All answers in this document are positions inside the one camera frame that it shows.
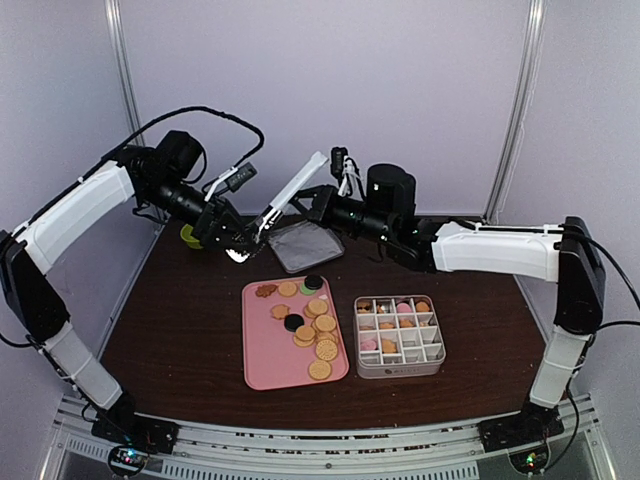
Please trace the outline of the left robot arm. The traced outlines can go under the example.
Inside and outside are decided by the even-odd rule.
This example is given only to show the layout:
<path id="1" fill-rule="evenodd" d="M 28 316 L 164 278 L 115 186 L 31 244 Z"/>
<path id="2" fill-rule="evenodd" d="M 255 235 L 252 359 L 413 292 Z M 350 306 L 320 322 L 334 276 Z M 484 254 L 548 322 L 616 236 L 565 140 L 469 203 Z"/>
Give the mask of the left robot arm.
<path id="1" fill-rule="evenodd" d="M 181 131 L 169 132 L 155 147 L 121 146 L 31 219 L 1 234 L 1 284 L 23 324 L 26 345 L 38 349 L 79 390 L 97 409 L 99 422 L 123 444 L 143 436 L 143 421 L 131 394 L 75 328 L 57 284 L 60 269 L 78 245 L 99 247 L 94 239 L 99 223 L 125 205 L 136 212 L 157 207 L 192 226 L 203 246 L 239 260 L 248 257 L 258 235 L 228 195 L 256 170 L 240 161 L 201 190 L 189 175 L 204 156 L 203 147 Z"/>

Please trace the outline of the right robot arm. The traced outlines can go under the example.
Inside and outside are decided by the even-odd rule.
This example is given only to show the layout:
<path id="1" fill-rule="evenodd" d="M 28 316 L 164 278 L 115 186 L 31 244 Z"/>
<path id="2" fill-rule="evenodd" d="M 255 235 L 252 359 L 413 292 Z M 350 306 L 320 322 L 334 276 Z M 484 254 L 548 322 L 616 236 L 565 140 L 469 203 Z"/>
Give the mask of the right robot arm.
<path id="1" fill-rule="evenodd" d="M 606 274 L 586 224 L 579 217 L 542 227 L 419 219 L 416 186 L 401 167 L 376 164 L 367 171 L 362 200 L 330 185 L 309 188 L 300 179 L 289 201 L 312 222 L 377 242 L 412 271 L 479 271 L 556 284 L 554 327 L 543 359 L 521 411 L 503 422 L 519 440 L 533 441 L 554 421 L 579 359 L 603 322 Z"/>

